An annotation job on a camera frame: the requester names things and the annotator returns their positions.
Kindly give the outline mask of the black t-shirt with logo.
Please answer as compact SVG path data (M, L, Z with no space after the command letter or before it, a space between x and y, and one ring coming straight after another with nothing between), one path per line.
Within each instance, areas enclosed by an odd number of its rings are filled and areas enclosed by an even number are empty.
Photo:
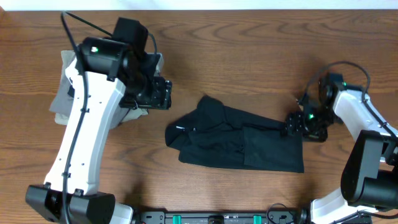
M281 121L204 96L195 110L166 127L165 143L187 164L302 173L302 137L284 131Z

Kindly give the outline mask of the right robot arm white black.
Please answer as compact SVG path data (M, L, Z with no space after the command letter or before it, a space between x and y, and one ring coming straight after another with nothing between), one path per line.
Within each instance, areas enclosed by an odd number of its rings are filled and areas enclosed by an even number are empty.
M319 103L308 95L299 100L301 110L288 115L284 136L301 135L324 142L327 128L343 123L354 146L341 175L340 187L294 215L294 223L371 223L374 217L397 208L397 130L372 105L367 91L347 84L338 73L318 82Z

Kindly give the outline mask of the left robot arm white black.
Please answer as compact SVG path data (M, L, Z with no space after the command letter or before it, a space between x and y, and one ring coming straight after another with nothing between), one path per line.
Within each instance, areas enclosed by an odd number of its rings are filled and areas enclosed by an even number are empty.
M78 46L65 71L75 92L62 145L44 183L27 188L31 208L55 223L132 222L132 207L98 190L101 160L117 109L170 108L163 63L144 43L88 37Z

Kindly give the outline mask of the grey folded t-shirt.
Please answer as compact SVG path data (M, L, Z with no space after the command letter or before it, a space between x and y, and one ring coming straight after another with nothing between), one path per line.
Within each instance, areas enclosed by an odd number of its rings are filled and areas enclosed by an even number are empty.
M50 111L53 113L62 114L69 116L72 110L73 97L68 94L71 87L71 83L66 76L66 68L75 59L75 53L72 50L61 51L62 58L62 73L60 78L60 84L58 87L58 92L50 105Z

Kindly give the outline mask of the black mounting rail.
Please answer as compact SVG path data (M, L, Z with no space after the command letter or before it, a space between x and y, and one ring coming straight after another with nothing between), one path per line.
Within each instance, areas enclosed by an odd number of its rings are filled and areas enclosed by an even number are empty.
M306 210L272 207L266 212L168 212L162 210L136 212L132 224L299 224L310 223Z

